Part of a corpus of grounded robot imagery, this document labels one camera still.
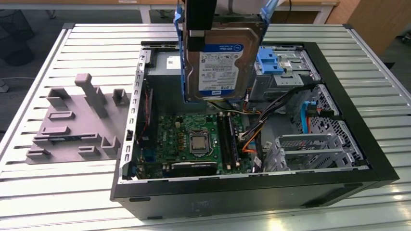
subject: slotted metal surface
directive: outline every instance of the slotted metal surface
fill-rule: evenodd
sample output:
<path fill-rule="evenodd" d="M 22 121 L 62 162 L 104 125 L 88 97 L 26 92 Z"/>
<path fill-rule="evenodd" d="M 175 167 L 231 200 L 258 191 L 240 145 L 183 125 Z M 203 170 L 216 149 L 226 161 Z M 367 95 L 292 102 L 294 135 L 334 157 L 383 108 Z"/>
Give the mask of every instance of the slotted metal surface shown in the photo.
<path fill-rule="evenodd" d="M 34 132 L 50 105 L 50 87 L 80 94 L 75 74 L 88 72 L 103 93 L 132 90 L 143 40 L 176 40 L 172 25 L 76 25 L 63 30 L 0 144 L 0 229 L 98 230 L 410 230 L 411 107 L 366 44 L 338 25 L 271 26 L 266 41 L 318 42 L 401 180 L 331 207 L 206 218 L 140 221 L 110 201 L 115 161 L 30 166 Z"/>

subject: hard drive label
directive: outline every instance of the hard drive label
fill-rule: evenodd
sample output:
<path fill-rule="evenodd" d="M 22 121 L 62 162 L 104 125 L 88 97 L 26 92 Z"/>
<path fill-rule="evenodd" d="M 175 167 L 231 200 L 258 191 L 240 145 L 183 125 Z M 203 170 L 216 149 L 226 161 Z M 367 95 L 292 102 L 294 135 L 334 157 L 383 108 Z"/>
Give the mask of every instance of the hard drive label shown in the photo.
<path fill-rule="evenodd" d="M 167 69 L 180 69 L 180 56 L 170 56 L 167 58 Z"/>
<path fill-rule="evenodd" d="M 243 55 L 242 44 L 207 44 L 200 52 L 199 91 L 204 95 L 227 95 L 236 87 Z"/>

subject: blue plastic clip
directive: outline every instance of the blue plastic clip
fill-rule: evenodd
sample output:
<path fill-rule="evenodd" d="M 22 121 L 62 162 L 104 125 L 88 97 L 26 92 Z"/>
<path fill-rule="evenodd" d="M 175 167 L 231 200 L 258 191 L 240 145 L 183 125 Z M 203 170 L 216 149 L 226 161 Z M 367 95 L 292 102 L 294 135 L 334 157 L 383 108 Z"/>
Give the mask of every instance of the blue plastic clip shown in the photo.
<path fill-rule="evenodd" d="M 278 56 L 272 49 L 262 48 L 258 52 L 256 59 L 262 65 L 263 74 L 282 74 L 284 69 L 278 64 Z"/>

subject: connector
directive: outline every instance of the connector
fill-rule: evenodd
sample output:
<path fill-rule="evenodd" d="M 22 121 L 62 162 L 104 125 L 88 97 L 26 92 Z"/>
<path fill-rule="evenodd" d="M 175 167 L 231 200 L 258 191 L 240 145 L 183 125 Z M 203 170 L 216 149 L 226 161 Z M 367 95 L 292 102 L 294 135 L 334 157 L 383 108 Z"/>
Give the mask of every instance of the connector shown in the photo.
<path fill-rule="evenodd" d="M 306 110 L 307 117 L 316 117 L 319 116 L 319 113 L 316 111 L 316 104 L 308 104 L 307 110 Z"/>
<path fill-rule="evenodd" d="M 333 110 L 322 109 L 319 111 L 318 117 L 330 118 L 330 119 L 334 119 L 334 120 L 342 120 L 342 117 L 339 115 L 334 115 L 334 111 Z"/>

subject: black ram slot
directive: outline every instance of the black ram slot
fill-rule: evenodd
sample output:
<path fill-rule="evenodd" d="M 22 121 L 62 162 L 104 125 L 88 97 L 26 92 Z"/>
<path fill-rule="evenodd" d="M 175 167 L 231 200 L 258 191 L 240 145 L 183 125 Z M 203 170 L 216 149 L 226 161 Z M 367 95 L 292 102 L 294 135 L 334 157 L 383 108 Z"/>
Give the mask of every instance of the black ram slot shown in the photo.
<path fill-rule="evenodd" d="M 231 167 L 235 167 L 239 163 L 236 134 L 234 131 L 231 116 L 227 116 L 227 120 L 228 120 L 228 125 L 230 125 Z"/>
<path fill-rule="evenodd" d="M 230 158 L 230 141 L 228 141 L 228 124 L 226 120 L 226 115 L 218 114 L 218 130 L 219 130 L 219 140 L 220 140 L 220 152 L 222 152 L 222 162 L 223 167 L 231 168 L 231 158 Z"/>
<path fill-rule="evenodd" d="M 232 169 L 239 162 L 239 152 L 231 116 L 218 114 L 218 129 L 223 166 Z"/>

